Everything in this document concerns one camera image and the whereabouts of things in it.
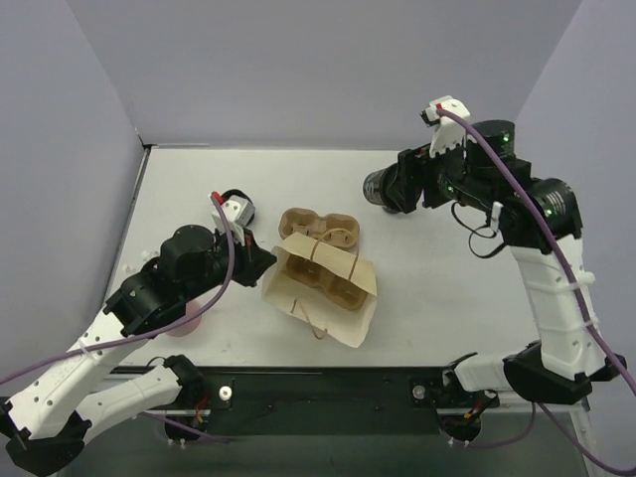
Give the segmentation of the black paper coffee cup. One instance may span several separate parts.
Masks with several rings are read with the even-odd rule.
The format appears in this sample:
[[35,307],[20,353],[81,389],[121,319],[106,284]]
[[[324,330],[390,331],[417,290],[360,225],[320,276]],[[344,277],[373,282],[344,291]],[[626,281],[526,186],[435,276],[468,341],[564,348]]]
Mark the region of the black paper coffee cup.
[[400,213],[397,202],[390,196],[391,188],[396,180],[398,166],[396,164],[370,173],[363,182],[363,195],[372,205],[382,207],[390,214]]

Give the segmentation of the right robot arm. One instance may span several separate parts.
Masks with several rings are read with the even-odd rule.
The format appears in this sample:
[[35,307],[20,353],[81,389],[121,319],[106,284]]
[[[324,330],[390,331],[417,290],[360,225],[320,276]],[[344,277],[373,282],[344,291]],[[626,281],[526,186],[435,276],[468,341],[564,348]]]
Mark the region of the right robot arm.
[[443,398],[462,405],[476,392],[513,391],[536,403],[574,404],[596,382],[626,369],[601,342],[582,259],[576,196],[560,179],[540,179],[515,152],[515,125],[493,119],[470,124],[443,115],[427,126],[451,138],[405,149],[381,181],[385,208],[408,214],[446,203],[476,209],[496,226],[519,267],[537,341],[506,356],[477,353],[455,361],[442,378]]

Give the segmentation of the tan paper bag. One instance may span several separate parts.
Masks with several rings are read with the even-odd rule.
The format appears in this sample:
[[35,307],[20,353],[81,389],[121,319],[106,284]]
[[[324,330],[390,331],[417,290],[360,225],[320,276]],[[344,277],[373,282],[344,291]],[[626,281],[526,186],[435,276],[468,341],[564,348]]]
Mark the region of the tan paper bag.
[[[374,264],[358,251],[331,246],[323,241],[323,237],[315,239],[294,233],[276,245],[272,253],[277,262],[263,276],[261,297],[280,312],[308,325],[315,338],[330,336],[345,346],[358,348],[367,337],[377,309],[376,270]],[[322,291],[290,278],[285,272],[290,255],[318,263],[367,291],[363,306],[354,311],[341,308],[329,301]]]

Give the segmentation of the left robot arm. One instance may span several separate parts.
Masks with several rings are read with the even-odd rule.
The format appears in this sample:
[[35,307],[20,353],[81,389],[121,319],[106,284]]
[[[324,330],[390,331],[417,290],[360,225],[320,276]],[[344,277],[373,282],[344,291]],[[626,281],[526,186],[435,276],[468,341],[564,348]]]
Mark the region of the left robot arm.
[[230,282],[254,287],[275,262],[250,231],[235,238],[196,225],[177,229],[158,256],[106,300],[63,359],[2,402],[1,432],[13,463],[50,476],[127,418],[156,406],[198,403],[203,376],[183,355],[105,391],[95,387],[159,330],[182,319],[190,302],[212,289],[225,291]]

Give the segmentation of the brown pulp cup carrier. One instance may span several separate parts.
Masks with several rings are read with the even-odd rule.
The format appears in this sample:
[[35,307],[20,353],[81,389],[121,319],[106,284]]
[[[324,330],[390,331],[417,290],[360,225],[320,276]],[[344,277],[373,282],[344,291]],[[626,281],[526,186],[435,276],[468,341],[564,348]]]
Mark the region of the brown pulp cup carrier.
[[294,233],[314,239],[325,235],[325,243],[342,249],[356,247],[360,239],[360,225],[354,217],[335,213],[321,216],[302,208],[286,210],[281,216],[278,232],[282,239]]

